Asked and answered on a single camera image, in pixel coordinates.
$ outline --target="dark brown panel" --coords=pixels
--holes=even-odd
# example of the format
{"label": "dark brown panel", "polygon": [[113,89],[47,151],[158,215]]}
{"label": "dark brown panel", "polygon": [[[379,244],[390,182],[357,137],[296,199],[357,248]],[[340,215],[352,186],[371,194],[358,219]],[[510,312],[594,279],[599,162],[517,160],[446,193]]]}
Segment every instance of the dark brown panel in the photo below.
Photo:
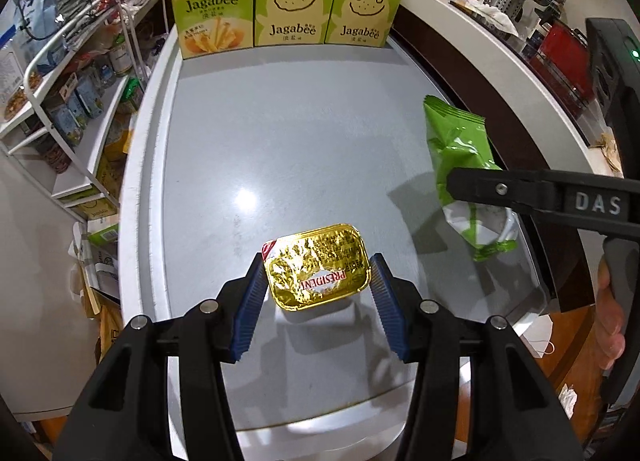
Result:
{"label": "dark brown panel", "polygon": [[[508,169],[548,168],[523,124],[484,76],[439,33],[400,7],[395,37],[414,51],[434,78],[445,84],[461,108],[486,118],[487,134]],[[554,224],[536,224],[562,311],[594,303],[591,277],[578,232]]]}

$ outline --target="shelving rack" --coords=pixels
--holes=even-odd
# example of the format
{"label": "shelving rack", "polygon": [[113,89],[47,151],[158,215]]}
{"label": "shelving rack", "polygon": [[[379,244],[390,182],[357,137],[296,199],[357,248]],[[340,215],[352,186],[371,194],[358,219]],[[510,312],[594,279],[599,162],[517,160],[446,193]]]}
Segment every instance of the shelving rack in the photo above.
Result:
{"label": "shelving rack", "polygon": [[[24,93],[28,99],[27,103],[11,120],[0,123],[0,149],[9,158],[9,160],[11,160],[13,165],[28,181],[30,181],[31,184],[36,187],[37,190],[39,190],[39,192],[81,222],[84,222],[84,218],[73,210],[74,206],[98,199],[107,199],[116,208],[119,209],[120,207],[119,201],[105,188],[100,180],[98,180],[96,174],[107,134],[109,132],[111,122],[113,121],[116,108],[118,107],[118,102],[120,101],[122,93],[127,85],[127,81],[132,73],[119,77],[114,85],[104,91],[102,96],[104,113],[97,120],[90,120],[89,124],[87,124],[87,128],[84,130],[82,141],[75,149],[67,144],[63,136],[52,123],[52,120],[42,108],[42,101],[47,96],[47,93],[53,83],[60,75],[62,75],[63,70],[66,68],[68,63],[71,62],[78,51],[80,51],[84,43],[89,40],[91,35],[93,35],[115,11],[118,12],[120,21],[122,22],[122,31],[125,38],[127,53],[133,63],[133,73],[138,77],[144,90],[148,76],[142,60],[142,54],[140,53],[140,46],[138,44],[138,38],[135,30],[137,24],[139,24],[142,18],[151,10],[158,0],[145,0],[142,3],[142,6],[137,8],[137,11],[134,11],[133,8],[124,4],[123,0],[114,0],[114,5],[108,5],[105,10],[100,11],[97,14],[95,21],[85,28],[84,32],[80,34],[78,40],[73,44],[73,46],[68,47],[68,53],[65,55],[63,60],[55,67],[55,69],[43,77],[40,85],[35,90],[31,89],[29,85],[29,76],[36,67],[37,62],[44,54],[46,54],[50,47],[59,43],[60,39],[68,34],[78,24],[78,22],[83,19],[90,18],[92,11],[95,11],[95,9],[99,8],[99,6],[104,4],[106,1],[112,0],[92,1],[91,4],[86,6],[75,17],[69,20],[69,22],[67,22],[47,41],[39,53],[27,65],[27,69],[24,73],[23,85]],[[166,6],[164,0],[162,0],[162,12],[164,14],[164,25],[165,28],[167,28]],[[24,139],[20,139],[14,131],[30,116],[37,116],[42,122],[43,127],[34,131],[34,133],[29,136],[26,136]],[[69,168],[62,174],[56,174],[55,177],[52,177],[54,172],[48,168],[44,173],[41,172],[44,169],[38,169],[39,172],[36,173],[36,167],[30,164],[30,157],[21,155],[21,152],[19,152],[22,151],[22,153],[24,153],[26,150],[25,148],[29,144],[47,133],[53,137],[55,142],[71,160]],[[97,189],[96,194],[65,202],[65,197],[91,188],[92,186]]]}

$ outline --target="plastic bag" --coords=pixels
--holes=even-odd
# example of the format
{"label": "plastic bag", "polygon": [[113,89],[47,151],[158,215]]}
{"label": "plastic bag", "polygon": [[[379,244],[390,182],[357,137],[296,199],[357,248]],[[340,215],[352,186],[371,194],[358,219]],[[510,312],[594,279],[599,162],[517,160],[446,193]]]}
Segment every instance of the plastic bag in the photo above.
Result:
{"label": "plastic bag", "polygon": [[518,225],[509,208],[456,201],[447,191],[452,168],[499,169],[486,137],[484,118],[451,107],[435,96],[425,97],[424,113],[436,191],[447,222],[476,249],[475,261],[513,250]]}
{"label": "plastic bag", "polygon": [[[60,28],[56,22],[58,5],[56,0],[14,0],[14,24],[18,29],[20,48],[25,60],[30,62],[47,40]],[[65,57],[62,41],[55,44],[39,60],[38,71],[46,75]]]}

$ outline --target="gold foil lid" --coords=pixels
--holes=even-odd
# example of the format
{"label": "gold foil lid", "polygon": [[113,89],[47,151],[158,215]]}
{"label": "gold foil lid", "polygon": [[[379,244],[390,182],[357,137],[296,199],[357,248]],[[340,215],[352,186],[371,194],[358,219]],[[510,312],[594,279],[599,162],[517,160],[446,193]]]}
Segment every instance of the gold foil lid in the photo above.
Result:
{"label": "gold foil lid", "polygon": [[286,311],[354,295],[369,285],[364,243],[350,224],[334,224],[269,241],[262,260],[271,294]]}

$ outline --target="white shelf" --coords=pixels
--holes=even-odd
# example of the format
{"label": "white shelf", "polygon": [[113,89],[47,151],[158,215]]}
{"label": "white shelf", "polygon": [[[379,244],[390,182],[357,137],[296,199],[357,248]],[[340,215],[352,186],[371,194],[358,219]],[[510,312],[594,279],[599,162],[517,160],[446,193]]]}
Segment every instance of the white shelf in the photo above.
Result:
{"label": "white shelf", "polygon": [[[97,120],[89,120],[84,130],[82,141],[76,147],[76,156],[86,165],[87,170],[93,174],[97,171],[104,142],[107,139],[111,121],[113,121],[127,81],[129,81],[129,75],[118,78],[113,86],[104,91],[102,96],[104,113]],[[61,197],[81,192],[90,186],[91,181],[71,164],[65,172],[56,177],[51,196],[60,199]]]}
{"label": "white shelf", "polygon": [[146,17],[146,14],[151,11],[151,8],[158,3],[158,0],[145,0],[142,6],[127,6],[123,5],[123,8],[133,17],[133,25],[137,27],[138,24]]}
{"label": "white shelf", "polygon": [[[78,38],[77,42],[74,44],[78,47],[78,50],[82,47],[82,45],[89,40],[89,37],[95,33],[95,31],[100,27],[102,22],[113,12],[113,8],[109,8],[103,14],[100,15],[96,19],[96,21],[91,24],[85,32]],[[53,85],[58,77],[62,74],[63,70],[67,66],[71,59],[78,53],[78,50],[70,49],[68,53],[66,53],[65,57],[62,59],[55,69],[52,70],[49,74],[45,75],[42,79],[42,82],[35,90],[34,95],[39,101],[43,101],[44,97],[47,96],[49,89]],[[5,121],[4,123],[0,123],[0,139],[4,138],[9,132],[11,132],[14,128],[16,128],[20,123],[29,118],[34,113],[33,107],[31,107],[31,102],[27,102],[23,105],[23,107],[18,111],[18,113],[9,121]]]}

